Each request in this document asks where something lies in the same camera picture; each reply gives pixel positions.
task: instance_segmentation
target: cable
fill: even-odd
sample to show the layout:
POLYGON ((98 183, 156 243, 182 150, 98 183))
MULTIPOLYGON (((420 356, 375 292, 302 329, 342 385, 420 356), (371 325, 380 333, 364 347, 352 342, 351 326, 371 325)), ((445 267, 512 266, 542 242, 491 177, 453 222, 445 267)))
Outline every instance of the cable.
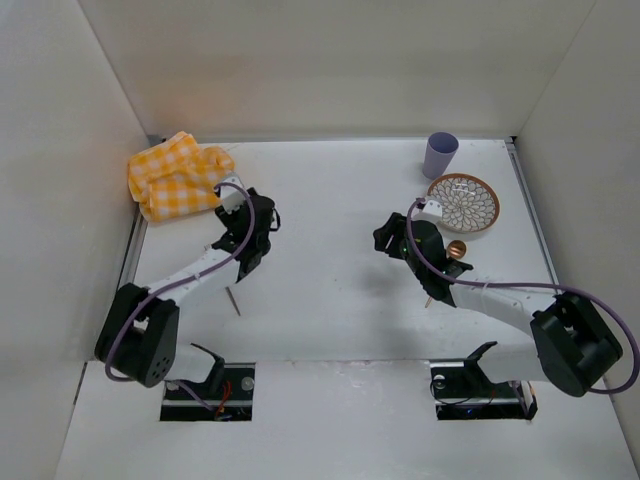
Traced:
POLYGON ((522 383, 521 382, 507 382, 507 384, 511 387, 511 390, 513 390, 513 393, 516 396, 516 399, 518 400, 518 403, 520 404, 520 407, 522 408, 522 411, 525 412, 525 416, 529 414, 529 409, 527 408, 527 402, 524 399, 524 395, 520 395, 520 392, 518 391, 518 388, 522 388, 522 383))
POLYGON ((184 383, 182 380, 171 380, 171 383, 173 383, 174 385, 177 385, 178 387, 180 387, 181 389, 183 389, 185 392, 187 392, 189 394, 189 396, 191 396, 191 398, 193 398, 196 402, 198 402, 200 405, 202 405, 204 408, 206 408, 207 410, 209 410, 210 412, 213 412, 213 407, 211 405, 209 405, 207 402, 205 402, 203 399, 201 399, 198 394, 196 392, 194 392, 191 387, 189 385, 187 385, 186 383, 184 383))
POLYGON ((214 418, 217 417, 220 412, 222 412, 224 404, 227 403, 227 400, 229 400, 229 397, 231 396, 231 382, 229 380, 227 380, 227 382, 225 383, 223 391, 224 394, 222 395, 222 400, 220 400, 220 404, 218 405, 218 409, 216 410, 214 418))
POLYGON ((462 403, 466 403, 469 400, 471 400, 474 397, 469 397, 469 398, 465 398, 464 400, 460 400, 459 402, 443 402, 441 399, 436 398, 436 393, 433 390, 433 380, 431 380, 431 383, 429 384, 429 391, 431 392, 431 396, 433 397, 434 400, 440 402, 443 405, 446 405, 448 407, 455 407, 456 405, 460 405, 462 403))
POLYGON ((485 403, 483 406, 480 407, 480 410, 482 410, 485 407, 488 407, 489 405, 491 405, 491 402, 493 402, 493 400, 496 398, 496 391, 492 390, 491 391, 491 398, 489 399, 489 401, 487 403, 485 403))
POLYGON ((610 389, 590 388, 589 391, 592 393, 598 393, 602 395, 611 395, 615 393, 625 392, 629 390, 634 383, 636 383, 636 380, 638 379, 638 374, 640 373, 640 350, 638 349, 638 344, 636 342, 636 339, 633 337, 633 333, 631 333, 631 329, 629 329, 629 326, 625 323, 622 317, 620 317, 620 315, 618 315, 615 312, 615 310, 613 310, 613 308, 611 308, 609 305, 607 305, 606 303, 604 303, 602 300, 592 295, 591 293, 575 287, 568 287, 565 285, 555 285, 553 283, 538 283, 538 282, 506 282, 506 283, 505 282, 489 282, 489 283, 471 282, 469 280, 458 280, 457 278, 454 278, 442 273, 436 267, 431 265, 429 261, 424 257, 424 255, 422 255, 422 252, 418 248, 416 240, 413 237, 413 228, 411 226, 411 223, 412 223, 411 218, 413 215, 413 211, 416 209, 418 205, 423 203, 426 203, 426 199, 419 197, 416 199, 415 202, 411 204, 411 207, 409 207, 409 211, 407 212, 407 236, 409 237, 409 244, 411 245, 413 252, 418 256, 418 258, 424 264, 424 266, 427 267, 432 273, 436 274, 437 276, 439 276, 443 280, 446 280, 447 282, 457 283, 459 285, 466 285, 468 287, 546 288, 551 290, 562 290, 565 292, 573 293, 575 295, 579 295, 581 297, 587 298, 588 300, 592 301, 593 303, 601 307, 605 312, 607 312, 611 316, 611 318, 613 318, 613 320, 618 324, 618 326, 622 329, 625 336, 627 337, 627 340, 629 341, 629 345, 631 346, 631 352, 633 353, 633 368, 631 369, 631 375, 629 375, 629 378, 627 379, 626 382, 624 382, 619 387, 615 387, 615 388, 610 388, 610 389))
MULTIPOLYGON (((112 365, 113 364, 113 358, 115 356, 116 351, 120 347, 120 343, 122 343, 122 339, 124 338, 125 334, 129 330, 131 325, 133 324, 133 322, 136 319, 136 317, 138 316, 138 314, 140 314, 142 309, 144 309, 144 307, 146 307, 157 296, 162 295, 163 293, 168 292, 169 290, 172 290, 174 288, 177 288, 177 287, 180 287, 182 285, 186 285, 187 283, 193 282, 197 278, 201 278, 201 277, 204 277, 205 275, 209 275, 210 273, 213 273, 216 270, 224 267, 226 264, 228 264, 229 262, 234 260, 238 255, 240 255, 242 250, 244 250, 244 248, 249 243, 249 240, 251 239, 251 235, 253 235, 253 229, 254 229, 255 223, 256 223, 256 212, 255 212, 255 209, 253 208, 253 203, 251 203, 251 197, 249 196, 249 194, 243 188, 241 188, 238 185, 235 185, 233 183, 230 183, 230 182, 221 182, 221 183, 217 184, 214 187, 214 190, 215 189, 219 189, 220 187, 232 187, 232 188, 235 188, 236 190, 238 190, 242 194, 242 196, 246 200, 247 205, 249 206, 249 229, 247 230, 247 235, 244 237, 244 240, 242 240, 242 243, 240 243, 240 245, 238 245, 238 248, 236 248, 233 251, 233 253, 231 255, 229 255, 227 258, 225 258, 224 260, 216 263, 215 265, 213 265, 213 266, 211 266, 209 268, 205 268, 203 271, 201 271, 199 273, 196 273, 196 274, 191 275, 189 277, 186 277, 186 278, 183 278, 181 280, 177 280, 177 281, 175 281, 173 283, 170 283, 168 285, 165 285, 164 287, 159 288, 155 292, 150 292, 145 297, 145 299, 142 300, 136 306, 136 308, 133 310, 133 312, 131 312, 131 315, 129 315, 129 318, 127 318, 127 320, 124 322, 124 325, 122 325, 122 328, 118 332, 118 335, 116 335, 116 338, 113 341, 113 344, 111 344, 111 348, 109 349, 109 353, 107 354, 107 358, 106 358, 106 360, 104 362, 104 371, 105 371, 107 377, 109 377, 114 382, 132 382, 133 381, 133 379, 131 379, 129 377, 119 377, 117 375, 114 375, 113 372, 111 371, 111 368, 113 366, 112 365)), ((188 390, 187 389, 188 389, 188 387, 185 388, 185 391, 188 393, 189 390, 191 390, 191 389, 188 389, 188 390)), ((202 399, 196 398, 196 400, 200 401, 201 403, 204 403, 204 401, 202 401, 202 399)))

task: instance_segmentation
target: white enclosure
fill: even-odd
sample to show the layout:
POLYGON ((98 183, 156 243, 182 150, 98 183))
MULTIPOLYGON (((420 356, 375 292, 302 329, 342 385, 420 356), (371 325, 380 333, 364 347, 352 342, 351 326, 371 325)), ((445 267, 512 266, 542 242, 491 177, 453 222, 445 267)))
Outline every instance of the white enclosure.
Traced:
MULTIPOLYGON (((498 454, 517 459, 522 480, 637 480, 606 397, 575 399, 536 383, 540 412, 531 423, 437 421, 430 371, 420 359, 465 357, 490 340, 498 341, 496 349, 517 349, 531 339, 479 312, 439 302, 425 308, 406 264, 373 250, 373 230, 424 193, 425 144, 224 145, 243 181, 276 200, 282 228, 270 236, 260 268, 232 286, 242 315, 224 291, 201 289, 180 306, 178 340, 230 362, 257 361, 253 419, 182 424, 178 435, 174 423, 158 421, 162 385, 114 384, 104 365, 89 362, 57 480, 171 480, 187 463, 196 477, 212 472, 237 480, 351 478, 354 471, 362 478, 504 478, 513 463, 496 461, 498 454), (488 435, 500 439, 499 449, 488 435)), ((505 142, 461 141, 450 170, 482 176, 501 208, 491 229, 444 232, 445 239, 465 240, 464 260, 481 277, 527 272, 550 281, 505 142)), ((190 263, 221 233, 212 212, 150 226, 136 283, 190 263)))
POLYGON ((514 135, 592 0, 81 0, 147 133, 514 135))

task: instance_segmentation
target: brown patterned plate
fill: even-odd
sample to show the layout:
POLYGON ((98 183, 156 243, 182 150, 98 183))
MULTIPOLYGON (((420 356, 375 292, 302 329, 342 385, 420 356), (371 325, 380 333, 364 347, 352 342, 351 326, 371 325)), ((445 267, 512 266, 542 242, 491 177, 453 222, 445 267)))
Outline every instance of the brown patterned plate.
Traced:
POLYGON ((493 225, 500 215, 500 202, 493 189, 466 173, 437 178, 427 195, 442 205, 442 225, 456 232, 480 232, 493 225))

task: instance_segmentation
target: small round object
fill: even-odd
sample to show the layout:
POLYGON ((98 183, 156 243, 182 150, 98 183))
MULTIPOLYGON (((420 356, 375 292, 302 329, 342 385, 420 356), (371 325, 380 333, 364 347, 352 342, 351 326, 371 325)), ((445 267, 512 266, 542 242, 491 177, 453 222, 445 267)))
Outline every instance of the small round object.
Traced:
POLYGON ((251 377, 244 377, 242 379, 242 381, 240 382, 240 387, 242 387, 242 389, 245 392, 249 392, 251 390, 253 390, 253 386, 255 385, 255 382, 253 381, 253 378, 251 377))
POLYGON ((467 244, 462 240, 454 240, 447 245, 447 255, 456 260, 460 260, 467 254, 467 244))
POLYGON ((444 388, 444 375, 436 375, 433 377, 433 386, 436 390, 442 390, 444 388))

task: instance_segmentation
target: white wall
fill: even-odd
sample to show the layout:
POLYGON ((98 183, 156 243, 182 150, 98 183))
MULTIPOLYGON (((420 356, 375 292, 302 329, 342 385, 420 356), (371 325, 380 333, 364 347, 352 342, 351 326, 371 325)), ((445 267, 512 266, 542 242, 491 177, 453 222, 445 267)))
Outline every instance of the white wall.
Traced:
POLYGON ((146 140, 76 0, 0 5, 0 477, 55 475, 146 140))
POLYGON ((81 0, 149 133, 517 133, 593 0, 81 0))
MULTIPOLYGON (((639 23, 637 0, 598 1, 517 141, 560 278, 610 302, 637 338, 639 23)), ((609 383, 629 371, 627 355, 609 383)), ((640 386, 614 400, 637 462, 640 386)))

